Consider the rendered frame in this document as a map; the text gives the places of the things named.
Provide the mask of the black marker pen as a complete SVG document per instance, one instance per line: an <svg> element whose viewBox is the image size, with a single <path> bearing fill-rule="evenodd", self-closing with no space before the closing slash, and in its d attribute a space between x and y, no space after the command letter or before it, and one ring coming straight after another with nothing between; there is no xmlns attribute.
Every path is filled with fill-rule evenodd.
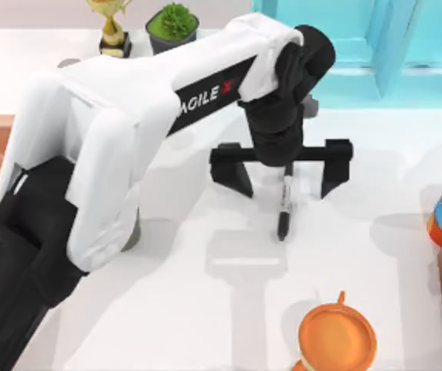
<svg viewBox="0 0 442 371"><path fill-rule="evenodd" d="M292 180L294 175L294 164L290 163L285 166L283 190L280 202L280 212L277 221L277 237L279 241L284 241L289 232L290 220L291 220L291 190Z"/></svg>

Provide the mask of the gold trophy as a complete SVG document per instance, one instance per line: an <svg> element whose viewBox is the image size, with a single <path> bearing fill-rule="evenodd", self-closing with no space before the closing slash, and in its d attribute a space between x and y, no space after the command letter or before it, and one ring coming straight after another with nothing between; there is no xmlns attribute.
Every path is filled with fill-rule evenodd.
<svg viewBox="0 0 442 371"><path fill-rule="evenodd" d="M118 12L125 13L127 6L133 0L85 0L92 12L101 14L105 18L102 36L99 43L101 55L117 58L128 58L132 43L129 33L115 21Z"/></svg>

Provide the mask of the light blue rack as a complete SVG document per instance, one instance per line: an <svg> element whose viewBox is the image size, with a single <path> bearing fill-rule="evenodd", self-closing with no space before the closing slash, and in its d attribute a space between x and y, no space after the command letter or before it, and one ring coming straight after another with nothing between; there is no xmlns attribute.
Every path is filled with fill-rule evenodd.
<svg viewBox="0 0 442 371"><path fill-rule="evenodd" d="M329 108L442 108L442 0L252 0L333 43L336 62L313 93Z"/></svg>

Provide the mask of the green plant in grey pot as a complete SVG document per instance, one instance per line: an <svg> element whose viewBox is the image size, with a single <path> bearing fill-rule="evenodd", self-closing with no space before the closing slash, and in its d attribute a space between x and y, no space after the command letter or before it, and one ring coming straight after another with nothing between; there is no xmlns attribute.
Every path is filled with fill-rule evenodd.
<svg viewBox="0 0 442 371"><path fill-rule="evenodd" d="M145 30L154 55L197 39L199 19L181 3L165 5L147 22Z"/></svg>

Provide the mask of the orange cup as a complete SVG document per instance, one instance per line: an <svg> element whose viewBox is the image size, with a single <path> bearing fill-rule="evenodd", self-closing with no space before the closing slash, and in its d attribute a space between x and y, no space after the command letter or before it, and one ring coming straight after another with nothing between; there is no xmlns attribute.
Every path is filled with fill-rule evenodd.
<svg viewBox="0 0 442 371"><path fill-rule="evenodd" d="M344 291L303 317L297 339L300 359L290 371L368 371L378 346L370 322L345 303Z"/></svg>

